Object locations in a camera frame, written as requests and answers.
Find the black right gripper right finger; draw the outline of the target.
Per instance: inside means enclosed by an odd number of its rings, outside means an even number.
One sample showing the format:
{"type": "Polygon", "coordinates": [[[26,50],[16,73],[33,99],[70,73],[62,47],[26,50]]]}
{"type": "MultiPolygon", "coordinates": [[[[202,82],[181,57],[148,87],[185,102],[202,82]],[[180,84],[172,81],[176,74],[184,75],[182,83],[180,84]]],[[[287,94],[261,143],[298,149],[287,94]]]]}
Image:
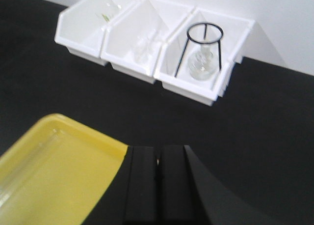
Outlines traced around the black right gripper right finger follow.
{"type": "Polygon", "coordinates": [[[271,219],[225,188],[188,145],[160,153],[163,225],[269,225],[271,219]]]}

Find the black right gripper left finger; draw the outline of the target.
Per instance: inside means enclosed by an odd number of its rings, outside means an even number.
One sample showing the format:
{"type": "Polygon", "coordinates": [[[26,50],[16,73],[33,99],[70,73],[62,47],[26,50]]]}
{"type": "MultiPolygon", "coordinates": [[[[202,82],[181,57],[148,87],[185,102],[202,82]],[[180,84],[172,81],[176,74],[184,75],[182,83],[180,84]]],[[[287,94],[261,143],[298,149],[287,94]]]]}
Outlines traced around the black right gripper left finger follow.
{"type": "Polygon", "coordinates": [[[130,146],[85,225],[156,225],[157,159],[153,147],[130,146]]]}

